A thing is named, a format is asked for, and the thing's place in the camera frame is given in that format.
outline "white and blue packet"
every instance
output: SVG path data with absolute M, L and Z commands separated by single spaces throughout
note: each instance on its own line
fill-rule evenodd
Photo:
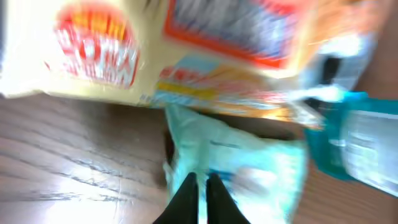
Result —
M 206 180 L 216 173 L 252 223 L 289 223 L 307 173 L 302 141 L 260 139 L 182 106 L 166 106 L 175 143 L 164 164 L 169 199 L 190 172 L 197 174 L 199 223 L 207 223 Z

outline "brown wood grain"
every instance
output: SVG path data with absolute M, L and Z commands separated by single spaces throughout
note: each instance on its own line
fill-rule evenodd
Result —
M 296 125 L 219 117 L 269 137 Z M 165 208 L 163 112 L 37 95 L 0 101 L 0 223 L 151 223 Z M 395 223 L 396 199 L 311 165 L 294 223 Z

